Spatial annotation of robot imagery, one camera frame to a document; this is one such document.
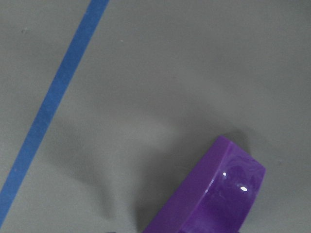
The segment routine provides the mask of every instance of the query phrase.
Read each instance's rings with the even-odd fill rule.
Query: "purple object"
[[[261,164],[220,136],[143,233],[237,233],[264,173]]]

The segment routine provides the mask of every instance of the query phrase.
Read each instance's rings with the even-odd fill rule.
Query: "blue stripe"
[[[109,0],[91,0],[0,193],[0,228]]]

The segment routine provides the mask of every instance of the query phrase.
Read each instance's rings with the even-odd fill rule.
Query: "gray table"
[[[85,0],[0,3],[0,186]],[[137,233],[220,134],[267,168],[241,233],[310,233],[311,3],[112,0],[1,233]]]

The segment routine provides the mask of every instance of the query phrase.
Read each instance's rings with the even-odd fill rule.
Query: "purple block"
[[[143,233],[237,233],[265,168],[220,136]]]

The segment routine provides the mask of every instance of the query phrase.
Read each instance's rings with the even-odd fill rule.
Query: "small white spot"
[[[241,189],[242,191],[244,191],[244,192],[247,192],[247,188],[244,187],[244,186],[242,186],[240,189]]]

